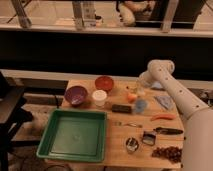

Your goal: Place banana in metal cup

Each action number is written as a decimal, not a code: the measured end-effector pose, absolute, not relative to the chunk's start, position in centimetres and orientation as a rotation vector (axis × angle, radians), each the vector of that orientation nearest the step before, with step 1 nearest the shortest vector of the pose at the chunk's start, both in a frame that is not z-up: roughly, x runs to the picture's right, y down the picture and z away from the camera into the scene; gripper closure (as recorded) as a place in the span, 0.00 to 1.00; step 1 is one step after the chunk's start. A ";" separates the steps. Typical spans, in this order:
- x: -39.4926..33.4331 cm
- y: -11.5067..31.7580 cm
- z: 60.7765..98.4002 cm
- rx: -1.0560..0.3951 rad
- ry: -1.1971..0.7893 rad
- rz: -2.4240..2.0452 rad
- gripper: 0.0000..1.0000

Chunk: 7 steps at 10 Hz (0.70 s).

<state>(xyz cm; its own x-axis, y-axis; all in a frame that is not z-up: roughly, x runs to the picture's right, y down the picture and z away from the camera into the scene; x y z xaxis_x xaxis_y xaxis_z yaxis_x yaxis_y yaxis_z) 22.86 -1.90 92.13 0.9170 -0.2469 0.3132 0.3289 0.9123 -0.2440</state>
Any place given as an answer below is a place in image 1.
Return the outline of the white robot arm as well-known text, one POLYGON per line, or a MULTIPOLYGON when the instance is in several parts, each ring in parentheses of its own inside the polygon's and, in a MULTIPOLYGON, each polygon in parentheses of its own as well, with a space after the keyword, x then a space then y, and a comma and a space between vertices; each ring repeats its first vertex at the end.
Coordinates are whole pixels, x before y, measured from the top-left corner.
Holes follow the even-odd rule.
POLYGON ((177 81, 174 70, 171 60, 151 60, 139 84, 158 81, 187 119, 181 171, 213 171, 213 109, 177 81))

